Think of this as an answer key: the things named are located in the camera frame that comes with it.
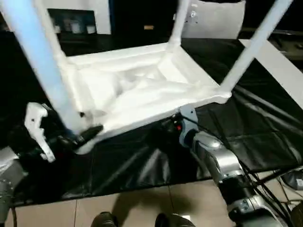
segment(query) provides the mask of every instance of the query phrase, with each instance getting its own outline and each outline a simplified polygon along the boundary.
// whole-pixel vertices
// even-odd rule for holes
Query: beige floor tile
[[[75,211],[75,200],[16,209],[19,227],[73,227]],[[11,211],[5,226],[13,227]]]
[[[272,171],[267,171],[267,172],[263,172],[263,173],[258,173],[258,176],[260,179],[262,179],[268,175],[271,175],[272,173],[273,173]],[[271,181],[267,182],[265,185],[280,201],[284,201],[284,202],[287,201],[286,196],[282,190],[282,187],[277,179],[271,180]],[[262,187],[259,186],[258,188],[263,194],[265,194]]]
[[[289,187],[284,187],[284,190],[285,190],[289,200],[302,200],[303,199],[303,191],[295,191]]]
[[[231,227],[226,204],[212,180],[170,186],[174,213],[201,227]]]
[[[96,215],[110,211],[120,227],[154,227],[159,213],[172,213],[168,187],[78,200],[75,227],[89,227]]]

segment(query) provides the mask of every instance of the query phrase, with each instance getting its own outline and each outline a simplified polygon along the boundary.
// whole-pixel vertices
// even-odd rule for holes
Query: cable
[[[278,170],[276,172],[274,172],[272,175],[269,175],[267,177],[264,177],[263,179],[261,179],[259,182],[258,182],[258,185],[261,185],[261,184],[264,184],[264,183],[267,183],[268,181],[271,181],[273,179],[276,179],[278,178],[279,176],[282,176],[284,174],[287,174],[288,172],[291,172],[293,170],[295,170],[296,168],[288,168],[288,169],[283,169],[283,170]]]
[[[281,177],[278,177],[276,180],[279,182],[279,184],[280,184],[280,186],[281,186],[281,188],[282,188],[282,191],[283,191],[283,193],[284,193],[284,195],[285,195],[285,197],[286,197],[286,199],[287,199],[287,202],[289,202],[288,195],[287,195],[287,193],[286,193],[286,191],[285,191],[285,189],[284,189],[284,187],[283,187],[283,185],[282,185],[282,183],[281,183]]]
[[[286,203],[286,204],[285,204],[285,207],[286,207],[286,210],[288,211],[288,213],[291,214],[292,211],[289,209],[288,204],[289,204],[289,203]]]
[[[269,198],[267,198],[258,188],[256,183],[250,178],[250,176],[248,175],[249,173],[249,169],[248,167],[243,164],[244,169],[246,169],[246,171],[248,170],[248,172],[246,173],[246,176],[252,181],[252,184],[255,185],[254,189],[255,191],[262,196],[262,198],[275,210],[275,212],[286,222],[286,224],[288,224],[288,226],[292,227],[292,221],[290,219],[290,213],[288,210],[285,209],[285,207],[282,205],[282,203],[277,199],[277,197],[269,190],[269,188],[267,188],[266,185],[261,184],[262,188],[269,194],[269,198],[272,198],[273,202],[280,208],[280,210],[273,204],[272,201],[270,201]],[[256,181],[258,181],[258,176],[255,175],[254,173],[250,173],[255,179]]]
[[[196,124],[199,128],[203,129],[203,131],[205,131],[205,132],[211,134],[212,136],[215,136],[216,138],[218,138],[217,135],[215,135],[215,134],[214,134],[212,131],[210,131],[209,129],[207,129],[207,128],[203,127],[202,125],[198,124],[198,122],[195,122],[194,120],[191,120],[191,119],[189,119],[188,117],[182,116],[182,118],[188,120],[189,122],[192,122],[192,123]]]
[[[184,119],[196,124],[198,127],[202,128],[204,131],[206,131],[207,133],[209,133],[212,136],[215,136],[216,138],[218,138],[214,133],[212,133],[211,131],[209,131],[208,129],[206,129],[205,127],[199,125],[197,122],[182,116]],[[192,150],[190,149],[190,154],[192,155],[192,157],[195,159],[195,161],[198,163],[199,167],[201,168],[201,170],[203,170],[203,165],[201,163],[201,159],[198,157],[198,155]],[[289,210],[286,210],[285,207],[282,205],[282,203],[277,199],[277,197],[267,188],[266,185],[264,185],[264,183],[260,183],[260,179],[257,175],[255,175],[254,173],[250,173],[250,169],[239,160],[241,166],[243,167],[243,170],[246,170],[246,177],[251,181],[251,184],[254,186],[254,190],[267,202],[268,205],[271,206],[271,208],[285,221],[286,224],[289,225],[289,227],[292,227],[292,221],[290,219],[290,212]],[[249,173],[256,179],[257,182],[254,182],[250,176]],[[267,195],[269,195],[269,198],[266,197],[258,188],[257,186],[261,185],[261,187],[263,188],[264,192],[267,192]],[[270,200],[270,198],[273,199],[273,201],[277,204],[277,206],[280,208],[280,210],[273,204],[273,202]]]
[[[246,177],[250,180],[250,182],[252,184],[255,184],[255,182],[251,179],[251,177],[249,176],[249,173],[247,172],[247,169],[243,169],[245,174],[246,174]],[[257,187],[254,187],[254,190],[264,199],[264,201],[276,212],[276,214],[278,214],[285,223],[288,224],[289,227],[292,227],[293,224],[290,220],[290,218],[287,216],[285,216],[285,214],[279,210],[275,205],[274,203],[271,201],[270,198],[268,198],[267,196],[265,196]]]
[[[16,208],[15,208],[15,207],[12,207],[12,208],[11,208],[11,212],[12,212],[12,214],[13,214],[14,227],[17,227],[18,224],[17,224],[17,213],[16,213]]]
[[[302,202],[303,200],[289,200],[289,202]]]
[[[300,196],[303,199],[303,195],[301,195],[300,193],[298,193],[295,189],[289,187],[288,185],[281,183],[281,185],[289,190],[291,190],[293,193],[295,193],[296,195]]]

